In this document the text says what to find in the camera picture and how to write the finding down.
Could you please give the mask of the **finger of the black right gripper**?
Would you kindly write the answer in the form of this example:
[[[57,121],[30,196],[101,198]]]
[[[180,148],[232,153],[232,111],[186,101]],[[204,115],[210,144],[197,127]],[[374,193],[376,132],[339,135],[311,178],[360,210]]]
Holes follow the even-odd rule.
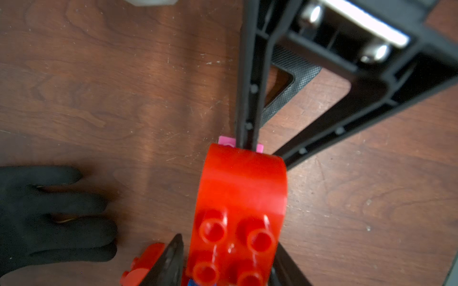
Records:
[[[236,146],[255,150],[271,66],[301,77],[304,59],[280,45],[302,1],[244,1],[236,100]]]

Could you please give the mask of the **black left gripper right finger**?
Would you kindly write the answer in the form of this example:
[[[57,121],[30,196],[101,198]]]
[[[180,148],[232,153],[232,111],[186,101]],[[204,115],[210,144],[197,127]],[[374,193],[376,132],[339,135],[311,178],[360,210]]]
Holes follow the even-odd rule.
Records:
[[[312,283],[279,243],[268,279],[269,286],[312,286]]]

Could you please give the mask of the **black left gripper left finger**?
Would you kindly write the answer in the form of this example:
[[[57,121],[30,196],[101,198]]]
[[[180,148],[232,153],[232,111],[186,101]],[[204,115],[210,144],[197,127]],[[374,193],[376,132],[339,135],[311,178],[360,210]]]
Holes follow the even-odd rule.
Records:
[[[163,251],[139,286],[180,286],[184,263],[184,243],[177,234]]]

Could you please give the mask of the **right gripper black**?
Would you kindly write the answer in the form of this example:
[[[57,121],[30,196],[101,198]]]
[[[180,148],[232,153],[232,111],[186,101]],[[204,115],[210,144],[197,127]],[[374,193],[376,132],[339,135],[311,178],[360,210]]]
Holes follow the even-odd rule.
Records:
[[[458,82],[458,47],[424,22],[436,1],[295,1],[287,29],[342,64],[374,73],[419,51],[402,67],[359,77],[349,93],[275,155],[288,169]]]

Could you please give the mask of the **red curved lego brick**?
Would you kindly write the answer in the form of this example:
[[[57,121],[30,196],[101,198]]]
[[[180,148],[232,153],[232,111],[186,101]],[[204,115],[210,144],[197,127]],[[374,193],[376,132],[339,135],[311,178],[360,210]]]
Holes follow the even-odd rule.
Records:
[[[148,246],[140,257],[135,257],[131,269],[125,271],[120,278],[122,286],[139,286],[165,249],[164,243],[155,243]]]

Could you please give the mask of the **red round lego piece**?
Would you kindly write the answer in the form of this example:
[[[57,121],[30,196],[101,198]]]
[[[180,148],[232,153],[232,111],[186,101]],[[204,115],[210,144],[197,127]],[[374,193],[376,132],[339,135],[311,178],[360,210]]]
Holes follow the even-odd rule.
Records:
[[[200,286],[264,286],[287,208],[277,156],[212,144],[200,178],[187,275]]]

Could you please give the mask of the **pink lego brick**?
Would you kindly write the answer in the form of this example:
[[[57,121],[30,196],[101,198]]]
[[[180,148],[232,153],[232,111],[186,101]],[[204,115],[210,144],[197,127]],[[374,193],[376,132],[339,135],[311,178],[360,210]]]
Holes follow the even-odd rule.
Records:
[[[232,137],[219,136],[218,144],[236,148],[236,139]],[[263,153],[263,151],[264,151],[264,146],[262,144],[258,144],[256,147],[256,152]]]

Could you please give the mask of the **blue lego brick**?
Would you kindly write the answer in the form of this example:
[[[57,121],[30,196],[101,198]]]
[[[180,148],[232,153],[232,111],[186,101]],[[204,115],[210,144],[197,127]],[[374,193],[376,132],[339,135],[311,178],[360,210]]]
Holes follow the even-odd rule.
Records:
[[[215,281],[203,282],[195,281],[194,279],[189,279],[187,286],[215,286],[217,283]]]

